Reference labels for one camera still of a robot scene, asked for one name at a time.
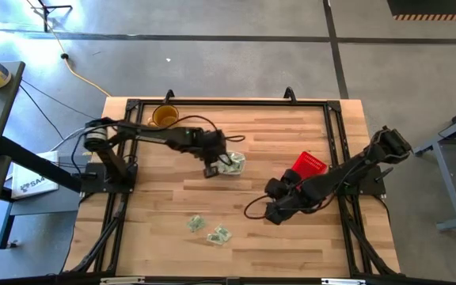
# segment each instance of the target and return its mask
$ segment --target wood grain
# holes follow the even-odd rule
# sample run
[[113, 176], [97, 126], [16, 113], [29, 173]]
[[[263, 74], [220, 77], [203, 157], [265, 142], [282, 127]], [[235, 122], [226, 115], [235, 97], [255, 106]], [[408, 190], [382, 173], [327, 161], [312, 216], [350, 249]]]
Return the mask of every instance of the wood grain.
[[[122, 119], [126, 100], [126, 97], [107, 98], [103, 116]], [[341, 106], [349, 149], [351, 154], [356, 154], [369, 143], [362, 104], [344, 100]], [[145, 107], [143, 122], [155, 107]], [[281, 177], [302, 151], [309, 151], [327, 164], [331, 162], [320, 108], [177, 107], [180, 116], [207, 117], [225, 135], [245, 135], [244, 142], [228, 142], [229, 150], [246, 155], [245, 171], [239, 177], [206, 180], [203, 164], [192, 155], [178, 154], [166, 146], [140, 143], [139, 176], [127, 209], [118, 275], [348, 276], [339, 208], [335, 202], [314, 215], [298, 213], [280, 226], [266, 220], [249, 220], [242, 214], [249, 201], [263, 195], [268, 179]], [[211, 129], [208, 123], [198, 119], [180, 125]], [[75, 266], [95, 242], [106, 199], [106, 195], [97, 194], [81, 205], [66, 269]], [[387, 264], [398, 271], [384, 207], [370, 197], [362, 197], [360, 204], [368, 239]], [[264, 206], [265, 202], [260, 201], [249, 213], [262, 215]], [[207, 220], [207, 226], [192, 234], [186, 222], [196, 214]], [[206, 241], [207, 234], [220, 223], [234, 235], [223, 246]], [[359, 247], [356, 243], [354, 246], [361, 267]]]

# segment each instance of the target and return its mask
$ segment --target gray floor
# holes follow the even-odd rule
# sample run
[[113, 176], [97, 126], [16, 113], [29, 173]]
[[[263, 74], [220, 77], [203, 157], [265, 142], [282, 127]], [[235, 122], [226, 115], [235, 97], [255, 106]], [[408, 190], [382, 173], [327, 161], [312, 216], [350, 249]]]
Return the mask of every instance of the gray floor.
[[[73, 10], [51, 14], [59, 31], [328, 35], [320, 0], [48, 3], [67, 2]], [[338, 36], [456, 38], [456, 22], [393, 21], [384, 0], [330, 2]], [[25, 61], [26, 81], [91, 116], [101, 114], [104, 95], [68, 72], [57, 43], [26, 39], [26, 31], [42, 29], [27, 2], [0, 0], [0, 29], [21, 30], [0, 32], [0, 61]], [[183, 97], [281, 97], [286, 86], [292, 86], [298, 97], [339, 98], [329, 44], [120, 40], [64, 40], [63, 44], [76, 70], [115, 96], [162, 96], [173, 89]], [[388, 124], [417, 146], [456, 114], [456, 45], [341, 44], [340, 55], [349, 96], [363, 101], [370, 132]], [[88, 120], [27, 90], [64, 135]], [[35, 152], [50, 149], [59, 137], [40, 116], [19, 93], [5, 135]], [[71, 149], [67, 144], [62, 151]], [[453, 218], [454, 212], [434, 158], [429, 154], [408, 159], [395, 167], [386, 185], [403, 273], [456, 281], [456, 230], [441, 234], [435, 229], [436, 222]], [[0, 205], [0, 223], [4, 208]], [[73, 221], [74, 213], [19, 217], [11, 238], [24, 246], [0, 252], [0, 264], [15, 264], [0, 271], [0, 278], [58, 272]], [[47, 237], [38, 240], [42, 231]]]

